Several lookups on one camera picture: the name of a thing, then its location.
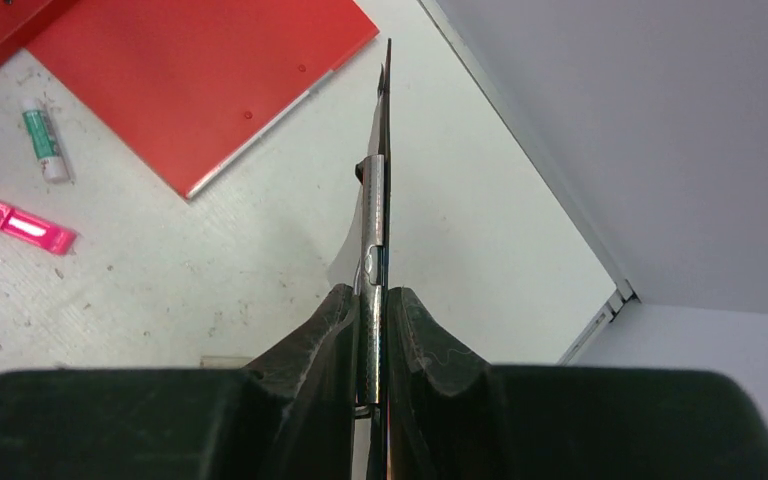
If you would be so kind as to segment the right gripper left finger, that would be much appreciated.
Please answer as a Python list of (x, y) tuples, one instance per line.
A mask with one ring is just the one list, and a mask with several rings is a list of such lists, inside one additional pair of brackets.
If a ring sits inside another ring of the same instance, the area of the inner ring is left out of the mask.
[(0, 374), (0, 479), (347, 479), (358, 302), (241, 368)]

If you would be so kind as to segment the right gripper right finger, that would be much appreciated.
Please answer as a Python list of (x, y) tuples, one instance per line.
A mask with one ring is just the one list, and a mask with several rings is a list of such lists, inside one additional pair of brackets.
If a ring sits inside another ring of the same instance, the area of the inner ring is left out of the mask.
[(698, 370), (491, 364), (387, 296), (395, 479), (768, 479), (768, 427)]

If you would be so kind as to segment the black clipboard with paper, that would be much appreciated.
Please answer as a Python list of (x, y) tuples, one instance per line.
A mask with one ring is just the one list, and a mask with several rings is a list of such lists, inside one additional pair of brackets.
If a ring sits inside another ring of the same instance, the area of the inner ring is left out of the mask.
[(353, 290), (359, 300), (355, 414), (369, 422), (365, 460), (366, 479), (388, 475), (388, 392), (386, 306), (389, 274), (391, 197), (392, 40), (376, 87), (376, 105), (367, 153), (355, 166), (360, 182), (355, 217), (340, 252), (358, 250)]

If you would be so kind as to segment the thin red folder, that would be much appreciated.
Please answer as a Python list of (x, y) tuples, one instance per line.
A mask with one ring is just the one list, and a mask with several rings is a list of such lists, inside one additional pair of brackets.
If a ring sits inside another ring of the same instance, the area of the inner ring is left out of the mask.
[(353, 1), (80, 1), (29, 50), (191, 199), (378, 32)]

